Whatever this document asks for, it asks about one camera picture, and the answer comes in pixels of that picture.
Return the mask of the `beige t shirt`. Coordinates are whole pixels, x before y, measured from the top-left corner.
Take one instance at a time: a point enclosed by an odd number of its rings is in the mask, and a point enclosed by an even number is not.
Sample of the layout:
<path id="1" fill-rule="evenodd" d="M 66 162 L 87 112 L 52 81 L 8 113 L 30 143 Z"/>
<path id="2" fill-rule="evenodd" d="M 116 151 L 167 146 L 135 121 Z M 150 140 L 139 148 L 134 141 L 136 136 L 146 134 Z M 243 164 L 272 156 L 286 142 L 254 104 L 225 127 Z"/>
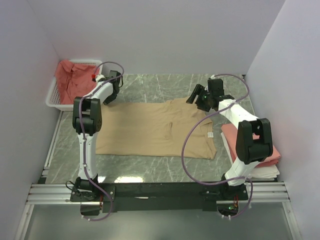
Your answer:
<path id="1" fill-rule="evenodd" d="M 206 117 L 204 111 L 185 98 L 162 103 L 111 103 L 101 108 L 102 127 L 96 154 L 121 156 L 180 157 L 190 130 Z M 217 152 L 213 122 L 206 119 L 187 140 L 184 157 L 210 159 Z"/>

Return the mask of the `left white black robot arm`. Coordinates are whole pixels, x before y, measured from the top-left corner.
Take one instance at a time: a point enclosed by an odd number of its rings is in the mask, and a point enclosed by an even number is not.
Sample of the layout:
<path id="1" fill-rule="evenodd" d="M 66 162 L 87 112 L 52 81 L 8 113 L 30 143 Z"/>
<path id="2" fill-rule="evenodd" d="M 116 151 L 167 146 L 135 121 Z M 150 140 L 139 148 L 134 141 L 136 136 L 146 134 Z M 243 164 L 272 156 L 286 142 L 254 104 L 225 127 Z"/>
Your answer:
<path id="1" fill-rule="evenodd" d="M 80 165 L 75 188 L 82 190 L 88 201 L 100 195 L 96 165 L 96 142 L 102 128 L 102 105 L 113 102 L 123 85 L 123 75 L 115 70 L 107 77 L 92 75 L 96 87 L 87 95 L 77 96 L 73 102 L 72 126 L 80 146 Z"/>

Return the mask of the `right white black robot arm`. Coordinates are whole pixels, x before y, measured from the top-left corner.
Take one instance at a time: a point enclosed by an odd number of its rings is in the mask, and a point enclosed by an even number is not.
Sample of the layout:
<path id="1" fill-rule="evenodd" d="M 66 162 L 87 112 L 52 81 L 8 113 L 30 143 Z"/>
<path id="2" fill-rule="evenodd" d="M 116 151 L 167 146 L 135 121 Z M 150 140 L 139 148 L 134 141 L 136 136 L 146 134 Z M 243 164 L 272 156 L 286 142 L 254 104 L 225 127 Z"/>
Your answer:
<path id="1" fill-rule="evenodd" d="M 213 186 L 222 184 L 219 187 L 219 193 L 226 200 L 232 199 L 237 194 L 236 186 L 244 184 L 252 170 L 273 154 L 270 121 L 266 118 L 258 118 L 240 106 L 239 102 L 245 98 L 246 96 L 235 99 L 229 94 L 226 95 L 223 80 L 209 78 L 206 87 L 197 84 L 186 100 L 188 104 L 196 104 L 199 110 L 209 112 L 214 109 L 214 112 L 197 122 L 184 140 L 181 150 L 181 163 L 184 170 L 186 170 L 184 151 L 187 141 L 200 123 L 216 114 L 221 114 L 237 130 L 235 161 L 221 181 L 212 183 Z"/>

